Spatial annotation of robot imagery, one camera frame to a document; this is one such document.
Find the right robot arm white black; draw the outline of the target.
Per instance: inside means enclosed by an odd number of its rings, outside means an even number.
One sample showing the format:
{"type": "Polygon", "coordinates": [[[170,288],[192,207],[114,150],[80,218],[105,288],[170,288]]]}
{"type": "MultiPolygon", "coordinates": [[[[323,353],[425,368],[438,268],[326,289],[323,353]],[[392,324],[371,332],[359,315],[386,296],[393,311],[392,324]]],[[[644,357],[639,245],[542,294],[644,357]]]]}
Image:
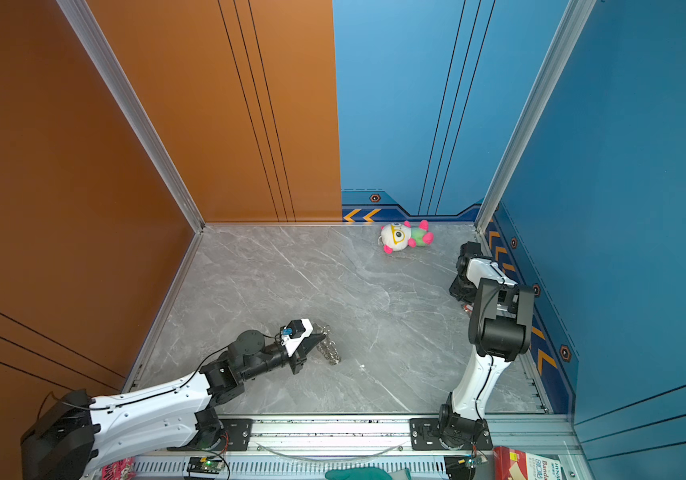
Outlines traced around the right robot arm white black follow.
{"type": "Polygon", "coordinates": [[[456,267],[449,292],[469,315],[472,354],[441,406],[439,438],[450,449],[490,450],[487,403],[502,373],[530,349],[535,293],[509,278],[478,242],[460,247],[456,267]]]}

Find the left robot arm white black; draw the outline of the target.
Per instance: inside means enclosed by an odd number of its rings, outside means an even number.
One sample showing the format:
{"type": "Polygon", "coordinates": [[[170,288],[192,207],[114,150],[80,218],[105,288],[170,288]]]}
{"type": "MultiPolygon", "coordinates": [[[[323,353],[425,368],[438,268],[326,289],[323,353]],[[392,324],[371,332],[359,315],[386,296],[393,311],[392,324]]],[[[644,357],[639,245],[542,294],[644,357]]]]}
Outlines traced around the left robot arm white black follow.
{"type": "Polygon", "coordinates": [[[259,375],[285,366],[299,373],[325,338],[308,320],[295,320],[273,337],[245,331],[173,381],[116,395],[71,391],[22,436],[22,475],[81,479],[156,450],[213,447],[224,430],[218,406],[259,375]]]}

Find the metal key holder with rings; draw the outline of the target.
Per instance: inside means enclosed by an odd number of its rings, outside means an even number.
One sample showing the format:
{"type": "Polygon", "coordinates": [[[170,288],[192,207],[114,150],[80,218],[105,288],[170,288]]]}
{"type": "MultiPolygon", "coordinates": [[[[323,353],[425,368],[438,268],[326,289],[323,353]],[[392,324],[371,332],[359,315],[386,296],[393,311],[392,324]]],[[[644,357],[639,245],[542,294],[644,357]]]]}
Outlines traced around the metal key holder with rings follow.
{"type": "Polygon", "coordinates": [[[341,362],[341,356],[338,351],[337,344],[332,338],[331,327],[324,323],[314,323],[313,326],[315,333],[320,333],[325,336],[325,338],[317,346],[317,349],[330,365],[338,365],[341,362]]]}

